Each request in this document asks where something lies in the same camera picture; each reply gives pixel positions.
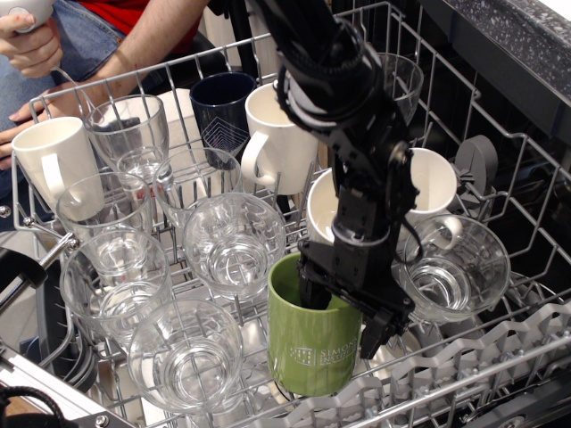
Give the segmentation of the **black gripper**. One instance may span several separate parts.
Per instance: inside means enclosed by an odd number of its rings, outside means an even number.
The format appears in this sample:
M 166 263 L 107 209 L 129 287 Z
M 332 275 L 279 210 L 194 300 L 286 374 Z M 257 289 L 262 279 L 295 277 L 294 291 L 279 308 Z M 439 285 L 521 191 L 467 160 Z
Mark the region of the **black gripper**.
M 358 309 L 366 320 L 360 357 L 372 359 L 407 330 L 414 303 L 392 277 L 390 229 L 380 200 L 344 186 L 338 196 L 334 243 L 298 244 L 301 305 L 325 310 L 335 295 Z

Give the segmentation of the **person forearm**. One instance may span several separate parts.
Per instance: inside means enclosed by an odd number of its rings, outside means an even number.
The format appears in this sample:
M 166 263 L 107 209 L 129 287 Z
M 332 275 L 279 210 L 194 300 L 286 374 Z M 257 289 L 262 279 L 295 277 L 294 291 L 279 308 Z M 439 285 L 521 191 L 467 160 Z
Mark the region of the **person forearm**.
M 127 95 L 145 78 L 147 69 L 170 54 L 200 22 L 206 1 L 153 0 L 116 51 L 90 79 L 106 81 L 114 95 Z

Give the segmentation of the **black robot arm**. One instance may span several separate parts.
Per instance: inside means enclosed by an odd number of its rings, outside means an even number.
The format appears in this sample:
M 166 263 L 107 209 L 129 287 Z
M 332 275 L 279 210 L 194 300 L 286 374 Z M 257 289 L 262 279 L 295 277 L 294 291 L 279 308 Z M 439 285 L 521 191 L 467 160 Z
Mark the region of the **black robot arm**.
M 415 307 L 392 275 L 398 237 L 418 196 L 408 126 L 385 91 L 376 50 L 324 2 L 256 1 L 253 8 L 283 64 L 280 107 L 335 156 L 334 241 L 299 243 L 302 305 L 323 309 L 337 296 L 358 309 L 365 321 L 360 354 L 372 358 L 406 330 Z

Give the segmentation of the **person hand on rack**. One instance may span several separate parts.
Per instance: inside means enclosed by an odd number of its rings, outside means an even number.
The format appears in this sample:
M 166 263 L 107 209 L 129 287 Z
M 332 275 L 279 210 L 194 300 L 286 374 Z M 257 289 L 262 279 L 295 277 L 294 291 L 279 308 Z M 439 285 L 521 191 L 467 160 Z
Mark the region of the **person hand on rack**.
M 112 94 L 105 85 L 93 85 L 91 78 L 78 84 L 70 81 L 47 89 L 37 96 L 47 96 L 44 102 L 24 103 L 10 118 L 7 129 L 1 131 L 1 170 L 12 166 L 12 140 L 23 130 L 48 119 L 80 117 L 87 105 L 99 106 Z

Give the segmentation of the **person hand holding controller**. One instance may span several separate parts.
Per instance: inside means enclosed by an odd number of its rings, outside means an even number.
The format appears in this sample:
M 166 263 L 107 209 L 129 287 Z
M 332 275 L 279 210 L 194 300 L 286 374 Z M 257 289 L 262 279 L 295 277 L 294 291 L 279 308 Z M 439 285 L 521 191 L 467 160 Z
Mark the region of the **person hand holding controller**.
M 30 13 L 1 18 L 1 55 L 27 78 L 42 78 L 60 66 L 63 51 L 54 18 L 28 33 L 20 34 L 36 23 Z

